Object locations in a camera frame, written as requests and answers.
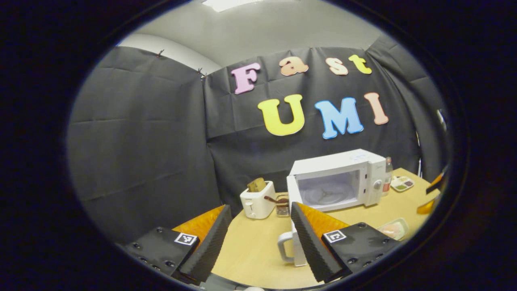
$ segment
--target black fabric backdrop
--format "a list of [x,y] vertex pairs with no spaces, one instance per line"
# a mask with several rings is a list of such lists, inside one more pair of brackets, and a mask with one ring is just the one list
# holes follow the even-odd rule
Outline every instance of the black fabric backdrop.
[[[380,44],[366,52],[303,48],[259,56],[204,80],[166,57],[114,48],[86,80],[70,118],[68,159],[79,198],[110,239],[127,243],[153,227],[174,227],[221,203],[236,215],[242,209],[239,194],[257,177],[273,181],[277,192],[287,191],[285,178],[297,159],[362,148],[391,156],[394,168],[416,173],[421,156],[431,161],[439,152],[432,144],[427,154],[421,153],[415,133],[428,122],[418,115],[424,105],[414,102],[420,95],[407,80],[425,72],[417,64],[393,74],[392,64],[379,55],[390,52]],[[353,54],[366,60],[370,75],[348,61]],[[282,75],[279,62],[288,56],[300,57],[309,70]],[[339,58],[348,75],[332,73],[328,57]],[[406,55],[399,51],[391,58]],[[261,65],[255,88],[234,94],[230,72],[254,62]],[[369,92],[380,95],[388,123],[373,122],[364,98]],[[289,123],[293,115],[284,97],[292,94],[302,95],[305,124],[295,134],[272,135],[257,105],[278,99],[280,119]],[[314,104],[329,100],[340,110],[345,97],[356,100],[364,130],[324,139],[323,119]],[[438,164],[429,162],[436,169]]]

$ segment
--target white ceiling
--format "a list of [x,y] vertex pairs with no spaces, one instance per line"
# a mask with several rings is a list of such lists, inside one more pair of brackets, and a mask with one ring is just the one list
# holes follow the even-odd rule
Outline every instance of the white ceiling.
[[135,33],[175,41],[222,67],[300,47],[368,48],[375,26],[320,0],[265,0],[215,12],[193,0]]

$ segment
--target white microwave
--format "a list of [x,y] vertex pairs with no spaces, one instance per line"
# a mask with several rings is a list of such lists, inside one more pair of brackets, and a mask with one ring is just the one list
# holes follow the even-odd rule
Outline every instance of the white microwave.
[[[295,161],[287,176],[289,208],[299,202],[322,212],[376,204],[383,193],[386,158],[362,150]],[[294,265],[307,264],[291,221]]]

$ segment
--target wooden table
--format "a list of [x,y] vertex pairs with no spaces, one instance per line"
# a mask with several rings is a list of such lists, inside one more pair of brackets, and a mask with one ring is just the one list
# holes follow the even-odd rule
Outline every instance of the wooden table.
[[[326,212],[350,225],[365,222],[378,228],[399,217],[409,225],[410,238],[424,223],[427,215],[417,214],[417,207],[435,198],[439,191],[428,195],[429,182],[402,168],[393,171],[394,176],[407,176],[415,185],[397,192],[390,188],[387,196],[377,205],[356,206],[344,210]],[[304,288],[321,285],[316,282],[309,265],[294,267],[280,257],[278,236],[291,230],[290,217],[277,217],[275,210],[263,220],[249,219],[241,211],[230,223],[212,273],[237,283],[264,288]],[[286,242],[288,256],[292,256],[292,241]]]

